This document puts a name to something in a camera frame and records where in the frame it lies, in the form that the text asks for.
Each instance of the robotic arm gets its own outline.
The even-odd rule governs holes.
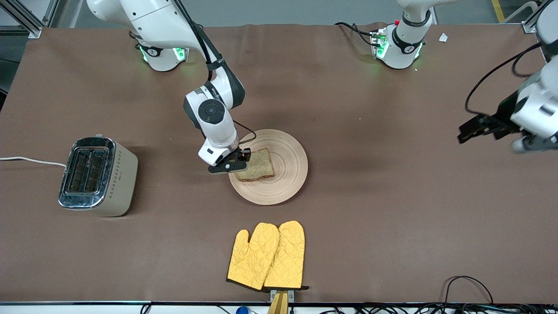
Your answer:
[[[493,134],[496,140],[521,132],[512,143],[515,153],[558,149],[558,2],[547,5],[537,21],[541,45],[553,55],[539,72],[530,76],[511,96],[503,100],[497,112],[478,114],[459,127],[462,144],[469,139]]]
[[[250,149],[238,147],[229,113],[244,100],[244,88],[180,0],[87,0],[87,4],[99,19],[129,27],[130,36],[138,41],[144,59],[154,70],[173,69],[185,59],[184,48],[203,54],[215,78],[211,80],[210,74],[203,86],[184,99],[186,114],[205,137],[198,155],[210,165],[210,173],[245,170]]]
[[[397,0],[403,8],[399,24],[372,33],[372,54],[394,69],[404,69],[419,57],[422,40],[432,25],[430,8],[457,0]]]

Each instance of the white cable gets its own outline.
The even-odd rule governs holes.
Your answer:
[[[47,165],[56,165],[56,166],[62,166],[64,168],[66,168],[65,164],[60,164],[60,163],[52,163],[50,161],[42,161],[42,160],[37,160],[37,159],[31,159],[31,158],[27,158],[27,157],[0,157],[0,161],[4,161],[4,160],[27,160],[27,161],[32,161],[34,163],[40,163],[40,164],[47,164]]]

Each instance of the black circular joint cap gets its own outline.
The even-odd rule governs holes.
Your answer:
[[[204,122],[218,124],[223,120],[225,105],[217,99],[207,99],[198,108],[198,116]]]

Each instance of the blue round object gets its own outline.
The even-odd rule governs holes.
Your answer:
[[[237,308],[237,314],[250,314],[250,310],[246,306]]]

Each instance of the gray floor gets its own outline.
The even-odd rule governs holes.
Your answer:
[[[188,0],[193,19],[204,26],[245,24],[331,25],[336,22],[366,25],[392,22],[401,17],[395,0]],[[500,0],[505,16],[527,0]],[[120,25],[103,22],[89,11],[86,0],[65,0],[57,27],[106,28]],[[436,7],[440,24],[497,23],[491,0],[461,0]],[[519,16],[521,21],[528,15]],[[0,58],[19,61],[25,36],[0,36]],[[0,88],[9,90],[17,64],[0,61]]]

